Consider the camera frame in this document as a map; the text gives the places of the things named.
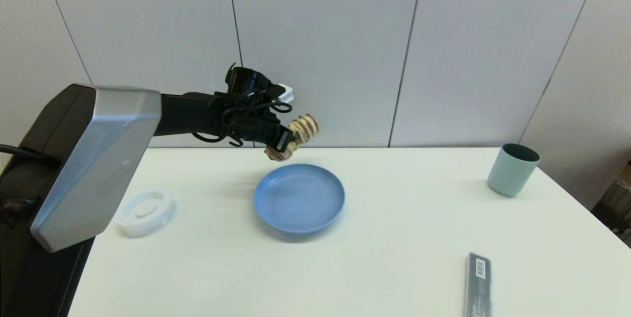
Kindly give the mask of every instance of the white connector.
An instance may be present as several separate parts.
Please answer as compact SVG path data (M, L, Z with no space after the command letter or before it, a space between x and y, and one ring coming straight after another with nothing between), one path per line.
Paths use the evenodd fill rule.
M282 86L282 88L284 88L284 93L282 93L281 95L279 95L276 98L276 101L278 102L290 102L293 100L293 89L291 88L291 86L286 86L284 84L278 84L280 86Z

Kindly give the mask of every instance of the black cable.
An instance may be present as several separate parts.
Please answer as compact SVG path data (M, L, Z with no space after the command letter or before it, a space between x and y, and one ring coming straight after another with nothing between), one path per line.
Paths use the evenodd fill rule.
M9 154L17 155L20 157L28 157L28 158L37 159L37 160L49 159L47 155L38 153L36 151L27 150L24 148L9 146L8 144L0 144L0 152L9 153Z
M193 137L197 138L200 141L204 141L204 142L209 142L209 143L217 143L222 141L224 138L226 138L226 131L223 131L223 133L221 134L221 136L217 137L217 138L207 138L207 137L203 137L202 135L200 135L199 133L194 132L193 133Z
M223 113L221 113L221 125L223 126L224 130L217 138L203 137L199 133L192 133L193 137L197 138L200 141L209 143L220 142L226 137L230 137L236 141L230 142L232 146L241 147L243 146L243 141L241 140L241 137L239 137L239 135L232 131L232 128L237 123L237 121L241 120L245 116L250 115L253 112L263 110L264 108L272 108L279 113L288 113L293 110L293 106L286 102L268 102L265 104L252 106L251 104L256 101L257 97L261 93L263 93L262 90L248 90L234 99L237 103L245 103L249 101L250 104L248 104L247 106L236 106L233 108L228 108L224 110Z

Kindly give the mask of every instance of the white wall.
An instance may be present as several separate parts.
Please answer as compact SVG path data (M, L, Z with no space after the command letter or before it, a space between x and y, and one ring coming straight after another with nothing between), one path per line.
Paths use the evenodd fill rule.
M584 0L57 2L0 0L0 142L70 83L214 92L241 56L295 88L282 118L318 117L314 146L516 141ZM629 157L629 5L588 0L523 137L586 205Z
M232 0L57 1L95 84L213 93L240 62ZM178 135L151 146L229 144Z
M592 208L631 158L631 0L586 0L522 143Z
M293 86L312 146L388 145L415 0L234 0L244 66Z
M584 0L419 0L392 146L518 141Z
M54 0L0 0L0 143L18 145L41 108L90 83ZM0 167L7 156L0 154Z

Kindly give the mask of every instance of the barcode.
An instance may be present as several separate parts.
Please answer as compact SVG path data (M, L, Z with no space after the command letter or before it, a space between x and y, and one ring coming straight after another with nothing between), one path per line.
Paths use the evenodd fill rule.
M480 279L487 278L487 263L482 259L475 259L475 275Z

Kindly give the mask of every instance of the light blue cup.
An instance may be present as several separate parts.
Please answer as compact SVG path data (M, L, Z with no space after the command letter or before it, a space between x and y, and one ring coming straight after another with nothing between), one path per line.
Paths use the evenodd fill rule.
M541 156L526 146L504 144L497 154L487 183L494 191L512 198L524 188L539 161Z

